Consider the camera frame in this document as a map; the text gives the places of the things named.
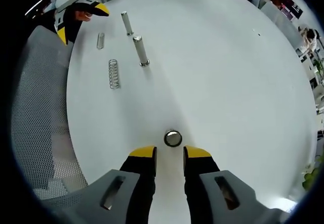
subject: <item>round white table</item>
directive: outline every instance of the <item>round white table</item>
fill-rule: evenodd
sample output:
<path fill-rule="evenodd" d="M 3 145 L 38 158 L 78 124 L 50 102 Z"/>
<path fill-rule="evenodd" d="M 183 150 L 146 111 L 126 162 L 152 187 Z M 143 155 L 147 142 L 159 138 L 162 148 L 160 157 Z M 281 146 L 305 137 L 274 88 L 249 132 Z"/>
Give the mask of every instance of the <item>round white table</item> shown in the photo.
<path fill-rule="evenodd" d="M 271 207 L 287 197 L 316 142 L 315 104 L 288 40 L 246 0 L 113 0 L 107 17 L 84 22 L 67 80 L 73 148 L 89 184 L 119 169 L 135 148 L 157 146 L 149 223 L 190 223 L 183 147 L 209 151 Z M 132 36 L 151 64 L 139 65 Z M 105 33 L 104 48 L 96 47 Z M 109 87 L 108 61 L 121 88 Z M 164 144 L 181 132 L 180 147 Z"/>

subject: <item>metal spring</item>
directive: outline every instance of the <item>metal spring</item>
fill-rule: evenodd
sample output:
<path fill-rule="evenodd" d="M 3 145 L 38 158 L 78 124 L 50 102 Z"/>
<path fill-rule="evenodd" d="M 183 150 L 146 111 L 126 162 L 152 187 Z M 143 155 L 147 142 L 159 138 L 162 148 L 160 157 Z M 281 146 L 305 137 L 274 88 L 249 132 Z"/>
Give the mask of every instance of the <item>metal spring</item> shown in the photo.
<path fill-rule="evenodd" d="M 110 88 L 114 90 L 120 87 L 117 60 L 110 59 L 108 66 L 109 66 L 109 84 L 110 84 Z"/>

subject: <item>metal cap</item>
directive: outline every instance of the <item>metal cap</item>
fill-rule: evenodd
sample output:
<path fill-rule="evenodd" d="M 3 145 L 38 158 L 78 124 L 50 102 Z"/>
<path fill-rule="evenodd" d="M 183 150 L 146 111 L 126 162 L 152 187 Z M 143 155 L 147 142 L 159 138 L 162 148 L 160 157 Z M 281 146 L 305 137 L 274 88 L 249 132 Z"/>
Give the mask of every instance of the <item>metal cap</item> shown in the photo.
<path fill-rule="evenodd" d="M 164 143 L 170 147 L 177 147 L 182 142 L 182 135 L 173 129 L 166 131 L 164 135 Z"/>
<path fill-rule="evenodd" d="M 133 37 L 133 42 L 137 43 L 142 41 L 142 36 L 141 35 L 136 35 Z"/>

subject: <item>small spring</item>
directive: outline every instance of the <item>small spring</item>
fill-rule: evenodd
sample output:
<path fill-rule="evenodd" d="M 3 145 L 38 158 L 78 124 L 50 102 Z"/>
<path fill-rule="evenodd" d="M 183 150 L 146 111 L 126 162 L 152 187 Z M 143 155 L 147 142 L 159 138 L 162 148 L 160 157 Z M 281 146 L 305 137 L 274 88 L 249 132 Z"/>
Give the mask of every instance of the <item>small spring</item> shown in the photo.
<path fill-rule="evenodd" d="M 117 60 L 110 59 L 108 66 L 109 66 L 109 84 L 110 84 L 110 88 L 114 90 L 120 87 Z"/>
<path fill-rule="evenodd" d="M 97 39 L 97 48 L 99 50 L 103 49 L 104 42 L 105 42 L 105 33 L 101 32 L 98 34 L 98 39 Z"/>

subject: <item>metal cylinder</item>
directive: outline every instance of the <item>metal cylinder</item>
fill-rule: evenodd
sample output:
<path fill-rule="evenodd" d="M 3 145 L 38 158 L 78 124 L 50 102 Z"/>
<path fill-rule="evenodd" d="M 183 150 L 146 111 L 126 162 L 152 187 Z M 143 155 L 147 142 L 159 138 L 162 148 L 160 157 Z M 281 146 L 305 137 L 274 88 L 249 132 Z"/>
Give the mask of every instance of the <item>metal cylinder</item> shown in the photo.
<path fill-rule="evenodd" d="M 127 12 L 126 11 L 122 12 L 121 17 L 123 19 L 123 22 L 124 22 L 124 25 L 125 25 L 125 28 L 126 28 L 127 35 L 134 34 L 134 32 L 132 30 L 132 27 L 131 27 L 130 20 L 128 18 Z"/>
<path fill-rule="evenodd" d="M 143 39 L 141 35 L 136 35 L 133 37 L 133 42 L 138 54 L 138 57 L 140 58 L 140 65 L 142 67 L 146 67 L 150 64 L 150 60 L 146 57 L 146 52 L 144 49 Z"/>
<path fill-rule="evenodd" d="M 170 147 L 177 147 L 182 142 L 182 135 L 179 131 L 174 129 L 169 129 L 164 134 L 164 143 Z"/>

